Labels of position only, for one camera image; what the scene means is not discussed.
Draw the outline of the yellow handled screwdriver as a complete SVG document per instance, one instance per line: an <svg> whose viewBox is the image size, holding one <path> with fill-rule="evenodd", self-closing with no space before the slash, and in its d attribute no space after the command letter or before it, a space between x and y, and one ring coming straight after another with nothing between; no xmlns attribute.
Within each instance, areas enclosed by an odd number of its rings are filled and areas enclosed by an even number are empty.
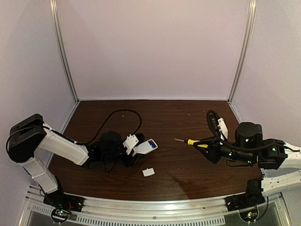
<svg viewBox="0 0 301 226"><path fill-rule="evenodd" d="M191 145L191 146L193 146L194 143L199 142L199 140L192 140L192 139L183 140L183 139L174 138L174 140L185 143L187 145ZM208 148L208 145L207 144L199 144L199 145L197 145L197 147Z"/></svg>

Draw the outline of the white remote control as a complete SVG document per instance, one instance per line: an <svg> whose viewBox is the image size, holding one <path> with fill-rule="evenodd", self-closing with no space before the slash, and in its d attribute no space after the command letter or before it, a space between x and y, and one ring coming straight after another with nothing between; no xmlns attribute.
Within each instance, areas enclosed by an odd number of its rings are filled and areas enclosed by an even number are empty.
<svg viewBox="0 0 301 226"><path fill-rule="evenodd" d="M148 143L149 140L141 143L140 145L136 146L133 148L134 150L134 154L143 154L143 155L147 155L149 153L151 153L152 151L154 151L154 149L152 149L152 147L150 146L150 144Z"/></svg>

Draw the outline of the white battery cover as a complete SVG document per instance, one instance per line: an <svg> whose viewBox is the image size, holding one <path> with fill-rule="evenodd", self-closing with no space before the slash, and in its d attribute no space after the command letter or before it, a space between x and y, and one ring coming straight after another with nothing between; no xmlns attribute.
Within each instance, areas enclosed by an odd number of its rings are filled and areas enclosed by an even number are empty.
<svg viewBox="0 0 301 226"><path fill-rule="evenodd" d="M142 171L144 177L149 177L155 174L154 168L144 169Z"/></svg>

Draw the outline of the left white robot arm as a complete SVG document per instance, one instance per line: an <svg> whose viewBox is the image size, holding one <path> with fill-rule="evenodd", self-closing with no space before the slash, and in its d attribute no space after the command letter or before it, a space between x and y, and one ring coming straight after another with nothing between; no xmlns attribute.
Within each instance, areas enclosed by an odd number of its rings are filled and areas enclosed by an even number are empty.
<svg viewBox="0 0 301 226"><path fill-rule="evenodd" d="M91 170L106 168L108 164L120 161L126 166L133 165L146 154L139 150L144 141L144 134L137 131L126 138L109 131L103 133L98 141L93 138L86 143L77 142L51 128L36 113L10 129L6 151L9 158L21 165L45 194L60 195L62 189L58 178L42 163L36 150L46 150Z"/></svg>

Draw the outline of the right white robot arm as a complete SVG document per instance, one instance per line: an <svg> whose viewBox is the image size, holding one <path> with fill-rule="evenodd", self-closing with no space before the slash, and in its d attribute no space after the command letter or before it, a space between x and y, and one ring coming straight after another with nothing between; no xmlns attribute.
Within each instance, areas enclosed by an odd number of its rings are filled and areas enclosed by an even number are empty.
<svg viewBox="0 0 301 226"><path fill-rule="evenodd" d="M234 167L252 167L257 165L264 170L284 168L301 168L301 149L283 140L263 139L260 124L242 122L235 131L235 142L226 139L225 123L209 122L208 126L213 137L189 141L211 163L216 164L220 159Z"/></svg>

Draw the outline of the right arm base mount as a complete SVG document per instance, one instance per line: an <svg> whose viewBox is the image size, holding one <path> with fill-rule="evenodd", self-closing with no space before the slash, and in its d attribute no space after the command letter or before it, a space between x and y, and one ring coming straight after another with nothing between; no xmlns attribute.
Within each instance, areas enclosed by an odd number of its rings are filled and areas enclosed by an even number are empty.
<svg viewBox="0 0 301 226"><path fill-rule="evenodd" d="M259 205L267 202L269 204L269 200L265 199L261 192L259 193L243 193L232 196L227 196L224 198L225 204L227 207L227 211L236 211L238 210L239 217L242 221L250 224L255 223L266 213L264 211L263 215L260 216Z"/></svg>

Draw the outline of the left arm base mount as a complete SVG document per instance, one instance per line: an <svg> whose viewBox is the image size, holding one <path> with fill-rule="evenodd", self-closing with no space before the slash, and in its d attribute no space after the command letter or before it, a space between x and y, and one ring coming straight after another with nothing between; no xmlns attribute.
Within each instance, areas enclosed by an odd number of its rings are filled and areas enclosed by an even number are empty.
<svg viewBox="0 0 301 226"><path fill-rule="evenodd" d="M83 202L83 197L58 192L45 193L43 200L44 204L54 207L50 217L57 224L66 222L73 212L81 212Z"/></svg>

